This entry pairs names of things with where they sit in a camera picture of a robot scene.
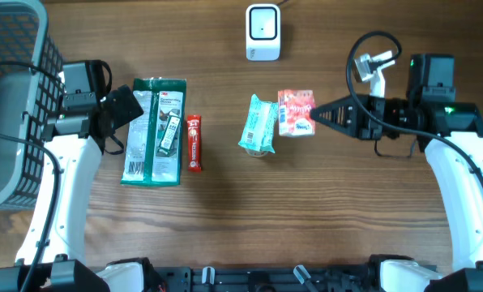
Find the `green white gloves package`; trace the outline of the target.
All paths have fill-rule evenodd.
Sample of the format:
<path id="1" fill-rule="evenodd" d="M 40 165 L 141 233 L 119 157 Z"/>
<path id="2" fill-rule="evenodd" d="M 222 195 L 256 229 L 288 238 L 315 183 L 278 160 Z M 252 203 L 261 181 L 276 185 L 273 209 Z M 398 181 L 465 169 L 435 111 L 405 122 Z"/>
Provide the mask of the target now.
<path id="1" fill-rule="evenodd" d="M 134 81 L 133 93 L 143 114 L 129 124 L 121 184 L 180 184 L 186 88 L 184 79 Z"/>

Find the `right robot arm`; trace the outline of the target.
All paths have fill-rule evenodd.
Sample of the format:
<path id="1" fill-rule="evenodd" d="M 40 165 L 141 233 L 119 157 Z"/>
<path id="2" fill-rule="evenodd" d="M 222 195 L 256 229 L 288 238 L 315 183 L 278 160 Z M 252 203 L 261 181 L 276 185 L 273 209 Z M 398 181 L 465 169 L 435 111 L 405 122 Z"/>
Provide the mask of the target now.
<path id="1" fill-rule="evenodd" d="M 483 119 L 473 103 L 455 99 L 455 59 L 448 54 L 414 54 L 404 99 L 387 100 L 382 70 L 391 53 L 367 54 L 353 64 L 371 92 L 314 108 L 320 124 L 359 140 L 395 139 L 400 128 L 414 132 L 437 179 L 451 231 L 452 273 L 444 276 L 415 260 L 373 255 L 358 278 L 374 291 L 483 291 Z"/>

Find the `red coffee stick sachet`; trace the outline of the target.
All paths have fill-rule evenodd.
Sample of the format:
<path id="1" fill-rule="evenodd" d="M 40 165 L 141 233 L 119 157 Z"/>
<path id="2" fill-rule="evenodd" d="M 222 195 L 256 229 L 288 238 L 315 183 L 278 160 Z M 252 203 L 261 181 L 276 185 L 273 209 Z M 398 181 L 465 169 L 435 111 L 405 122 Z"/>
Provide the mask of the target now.
<path id="1" fill-rule="evenodd" d="M 188 137 L 188 170 L 201 172 L 201 116 L 187 116 L 187 137 Z"/>

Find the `red white tissue pack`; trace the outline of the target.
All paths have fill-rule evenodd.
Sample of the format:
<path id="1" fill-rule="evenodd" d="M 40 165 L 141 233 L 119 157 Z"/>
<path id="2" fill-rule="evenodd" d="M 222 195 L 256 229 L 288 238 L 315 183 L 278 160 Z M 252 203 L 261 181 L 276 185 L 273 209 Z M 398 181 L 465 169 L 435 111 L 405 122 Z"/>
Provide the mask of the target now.
<path id="1" fill-rule="evenodd" d="M 312 136 L 315 122 L 310 111 L 315 107 L 312 90 L 285 89 L 278 92 L 279 135 L 285 137 Z"/>

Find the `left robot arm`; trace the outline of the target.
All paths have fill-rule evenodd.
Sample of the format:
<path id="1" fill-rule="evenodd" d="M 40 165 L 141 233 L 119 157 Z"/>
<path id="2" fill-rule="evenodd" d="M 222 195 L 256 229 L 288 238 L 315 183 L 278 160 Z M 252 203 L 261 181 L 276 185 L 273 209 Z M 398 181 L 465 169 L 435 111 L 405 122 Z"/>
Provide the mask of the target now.
<path id="1" fill-rule="evenodd" d="M 99 272 L 85 264 L 84 226 L 92 182 L 115 131 L 141 116 L 131 89 L 112 88 L 101 60 L 69 62 L 52 81 L 64 86 L 41 131 L 40 191 L 26 238 L 0 291 L 147 291 L 159 282 L 148 259 L 119 260 Z"/>

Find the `teal wet wipes pack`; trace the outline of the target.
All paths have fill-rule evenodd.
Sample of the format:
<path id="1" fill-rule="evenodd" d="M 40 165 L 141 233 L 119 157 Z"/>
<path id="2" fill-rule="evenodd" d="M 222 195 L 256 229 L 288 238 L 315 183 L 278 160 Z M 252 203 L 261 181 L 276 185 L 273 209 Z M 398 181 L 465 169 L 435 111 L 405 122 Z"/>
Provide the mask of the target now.
<path id="1" fill-rule="evenodd" d="M 261 101 L 256 94 L 250 98 L 246 124 L 238 145 L 245 150 L 274 153 L 273 137 L 278 118 L 278 103 Z"/>

